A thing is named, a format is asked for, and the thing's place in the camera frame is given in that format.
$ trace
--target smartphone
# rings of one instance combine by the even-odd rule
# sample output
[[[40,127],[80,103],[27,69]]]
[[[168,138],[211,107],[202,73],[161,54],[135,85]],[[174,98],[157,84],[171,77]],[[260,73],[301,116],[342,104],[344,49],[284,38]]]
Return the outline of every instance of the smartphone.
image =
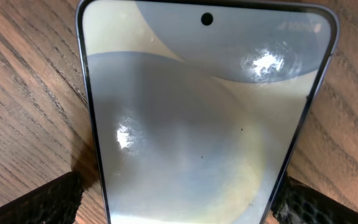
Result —
[[[311,4],[82,1],[109,223],[263,223],[338,37]]]

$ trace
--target black mesh object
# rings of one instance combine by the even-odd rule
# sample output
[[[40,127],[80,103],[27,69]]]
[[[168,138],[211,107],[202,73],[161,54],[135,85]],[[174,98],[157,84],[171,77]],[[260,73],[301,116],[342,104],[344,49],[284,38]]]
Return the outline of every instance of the black mesh object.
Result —
[[[82,198],[77,172],[61,177],[0,207],[0,224],[72,224]]]
[[[358,224],[358,213],[285,176],[272,205],[280,224]]]

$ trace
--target phone screen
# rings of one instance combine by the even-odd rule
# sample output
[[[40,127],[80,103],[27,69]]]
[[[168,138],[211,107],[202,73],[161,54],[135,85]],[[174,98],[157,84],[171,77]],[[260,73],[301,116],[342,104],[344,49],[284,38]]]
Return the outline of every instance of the phone screen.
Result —
[[[148,1],[80,13],[108,220],[261,222],[332,22],[306,9]]]

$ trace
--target phone bezel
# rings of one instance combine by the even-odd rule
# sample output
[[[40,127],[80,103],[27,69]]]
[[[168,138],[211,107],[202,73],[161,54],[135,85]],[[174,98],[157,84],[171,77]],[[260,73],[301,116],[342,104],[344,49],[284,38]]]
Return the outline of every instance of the phone bezel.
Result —
[[[87,7],[87,5],[93,1],[97,0],[81,0],[78,4],[75,16],[75,23],[76,23],[76,33],[77,33],[77,40],[80,49],[80,57],[81,57],[81,66],[83,71],[83,79],[84,79],[84,86],[86,91],[86,97],[88,100],[88,109],[89,109],[89,116],[91,120],[92,126],[92,135],[94,139],[94,146],[96,150],[96,157],[98,161],[99,167],[99,177],[102,186],[102,195],[103,195],[103,203],[104,203],[104,210],[106,213],[106,219],[109,224],[111,224],[110,219],[110,211],[106,193],[106,185],[104,181],[104,174],[103,174],[103,167],[101,161],[101,154],[99,150],[99,141],[98,141],[98,131],[96,129],[96,119],[93,109],[93,99],[92,99],[92,92],[91,92],[91,85],[90,85],[90,77],[88,75],[88,63],[86,60],[86,50],[85,50],[85,42],[84,42],[84,35],[83,35],[83,28],[82,28],[82,18],[83,13]],[[337,40],[339,37],[339,20],[332,10],[320,6],[317,4],[305,4],[305,3],[297,3],[297,2],[261,2],[261,1],[242,1],[242,0],[139,0],[139,1],[151,1],[151,2],[167,2],[167,3],[179,3],[179,4],[196,4],[196,5],[206,5],[206,6],[223,6],[223,7],[239,7],[239,8],[248,8],[248,9],[267,9],[273,11],[290,11],[290,12],[310,12],[316,13],[320,16],[323,16],[329,22],[331,26],[331,37],[329,40],[329,44],[327,47],[327,51],[323,57],[323,61],[318,69],[316,79],[314,80],[313,86],[310,90],[310,93],[307,97],[305,107],[302,111],[301,118],[298,122],[298,126],[296,127],[295,133],[291,140],[290,146],[288,151],[285,155],[283,164],[280,168],[280,172],[278,173],[278,177],[275,181],[272,193],[270,194],[269,200],[265,207],[264,214],[260,220],[260,223],[264,223],[265,219],[267,218],[267,214],[272,206],[272,202],[277,193],[278,186],[280,186],[283,176],[285,175],[285,171],[288,167],[291,155],[293,153],[294,146],[298,140],[298,136],[300,135],[301,129],[305,122],[305,118],[309,112],[310,106],[312,105],[314,98],[320,88],[320,85],[323,81],[325,76],[327,67],[331,60],[331,57],[334,53],[334,49],[337,45]]]

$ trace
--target wood grain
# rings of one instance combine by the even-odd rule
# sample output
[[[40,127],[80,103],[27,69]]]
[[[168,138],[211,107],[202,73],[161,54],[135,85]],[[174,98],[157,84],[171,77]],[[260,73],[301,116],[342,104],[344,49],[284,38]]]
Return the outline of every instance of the wood grain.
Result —
[[[288,172],[358,211],[358,2],[309,2],[338,14],[341,37]],[[0,0],[0,206],[70,171],[76,161],[96,173],[77,4]],[[106,222],[99,183],[85,192],[76,222]]]

